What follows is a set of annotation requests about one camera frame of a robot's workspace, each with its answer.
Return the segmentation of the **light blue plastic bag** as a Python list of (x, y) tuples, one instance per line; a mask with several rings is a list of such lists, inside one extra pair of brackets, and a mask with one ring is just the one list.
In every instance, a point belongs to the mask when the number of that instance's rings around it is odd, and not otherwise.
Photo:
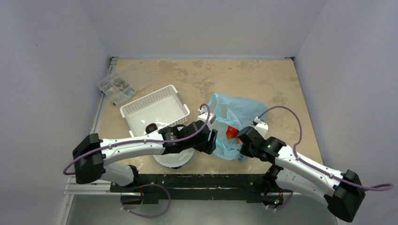
[(227, 139), (228, 127), (241, 130), (253, 124), (255, 117), (266, 111), (268, 107), (258, 101), (245, 97), (230, 97), (214, 93), (208, 105), (215, 115), (212, 128), (218, 131), (216, 149), (213, 155), (230, 161), (246, 161), (247, 157), (240, 153), (241, 144), (237, 138)]

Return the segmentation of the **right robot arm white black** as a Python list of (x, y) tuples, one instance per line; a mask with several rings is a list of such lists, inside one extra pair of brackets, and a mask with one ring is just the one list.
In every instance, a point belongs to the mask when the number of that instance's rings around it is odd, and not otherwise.
[(354, 220), (366, 196), (357, 173), (330, 169), (295, 154), (282, 140), (272, 136), (265, 139), (253, 127), (243, 128), (237, 137), (242, 143), (243, 155), (271, 163), (263, 179), (266, 189), (280, 188), (308, 195), (340, 220)]

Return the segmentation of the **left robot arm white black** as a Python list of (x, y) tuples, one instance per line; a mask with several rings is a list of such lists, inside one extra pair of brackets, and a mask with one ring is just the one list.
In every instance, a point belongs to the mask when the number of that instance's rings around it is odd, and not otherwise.
[(100, 139), (97, 133), (87, 135), (72, 151), (77, 184), (107, 180), (133, 192), (139, 188), (138, 170), (134, 166), (118, 166), (128, 158), (177, 154), (194, 149), (212, 154), (217, 130), (198, 120), (188, 126), (164, 127), (149, 134), (125, 139)]

